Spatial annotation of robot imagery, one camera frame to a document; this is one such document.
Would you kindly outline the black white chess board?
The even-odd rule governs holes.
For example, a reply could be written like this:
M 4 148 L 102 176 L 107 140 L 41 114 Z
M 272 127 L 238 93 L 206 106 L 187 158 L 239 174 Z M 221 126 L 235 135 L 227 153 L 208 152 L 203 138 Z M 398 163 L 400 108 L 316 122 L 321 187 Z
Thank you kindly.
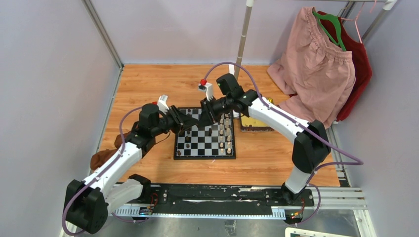
M 175 135 L 174 140 L 174 159 L 175 160 L 204 160 L 204 159 L 236 159 L 234 118 L 230 112 L 230 118 L 226 118 L 225 114 L 221 116 L 220 123 L 210 126 L 198 128 L 193 126 L 191 142 L 186 143 L 185 137 L 187 131 L 180 132 Z M 212 129 L 212 136 L 208 136 L 208 129 Z M 227 143 L 232 143 L 232 154 L 227 154 Z M 225 154 L 220 153 L 220 143 L 225 145 Z M 178 156 L 177 151 L 181 150 L 182 155 Z

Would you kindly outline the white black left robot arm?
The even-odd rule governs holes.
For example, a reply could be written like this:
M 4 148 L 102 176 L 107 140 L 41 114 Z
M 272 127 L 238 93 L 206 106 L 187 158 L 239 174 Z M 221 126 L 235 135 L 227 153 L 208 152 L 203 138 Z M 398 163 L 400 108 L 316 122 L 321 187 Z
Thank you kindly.
M 148 179 L 134 175 L 115 187 L 121 176 L 139 162 L 155 145 L 162 133 L 179 133 L 198 124 L 198 119 L 162 102 L 138 107 L 139 119 L 130 134 L 101 167 L 83 180 L 72 180 L 65 193 L 62 229 L 68 236 L 94 234 L 108 215 L 131 200 L 145 204 L 151 199 Z

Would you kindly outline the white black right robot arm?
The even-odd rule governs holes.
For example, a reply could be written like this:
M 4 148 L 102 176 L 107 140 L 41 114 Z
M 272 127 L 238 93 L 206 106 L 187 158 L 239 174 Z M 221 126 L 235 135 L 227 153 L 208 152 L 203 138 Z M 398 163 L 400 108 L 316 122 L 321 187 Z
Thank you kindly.
M 286 137 L 293 145 L 293 169 L 281 187 L 282 199 L 286 205 L 295 206 L 301 201 L 315 168 L 331 152 L 324 125 L 318 120 L 308 122 L 292 116 L 265 97 L 259 97 L 253 89 L 244 91 L 232 74 L 224 74 L 216 83 L 223 94 L 219 99 L 215 99 L 213 85 L 207 80 L 202 79 L 198 84 L 206 97 L 201 101 L 202 113 L 197 125 L 212 125 L 220 122 L 223 114 L 236 111 L 265 123 Z

